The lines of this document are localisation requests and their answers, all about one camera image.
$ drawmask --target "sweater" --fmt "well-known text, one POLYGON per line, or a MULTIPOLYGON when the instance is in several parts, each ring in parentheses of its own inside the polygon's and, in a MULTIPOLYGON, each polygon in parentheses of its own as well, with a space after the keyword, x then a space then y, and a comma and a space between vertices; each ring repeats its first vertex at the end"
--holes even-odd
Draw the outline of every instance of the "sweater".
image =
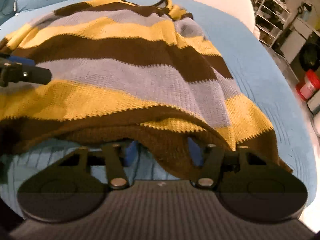
POLYGON ((171 0, 69 5, 7 35, 0 50, 34 60, 53 77, 0 90, 6 153, 52 137, 83 145, 130 138, 172 175, 194 179, 190 137, 201 147, 248 146, 291 171, 270 120, 241 93, 192 14, 171 0))

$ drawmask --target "striped sweater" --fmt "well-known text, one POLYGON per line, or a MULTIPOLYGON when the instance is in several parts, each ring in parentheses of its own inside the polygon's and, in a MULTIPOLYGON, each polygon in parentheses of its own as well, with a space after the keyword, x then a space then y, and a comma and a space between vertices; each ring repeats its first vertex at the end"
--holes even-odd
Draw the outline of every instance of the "striped sweater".
POLYGON ((279 158, 271 122, 242 94, 192 14, 170 0, 139 6, 90 0, 6 36, 0 50, 50 69, 48 85, 0 90, 0 149, 21 153, 56 137, 140 141, 179 178, 196 177, 188 137, 279 158))

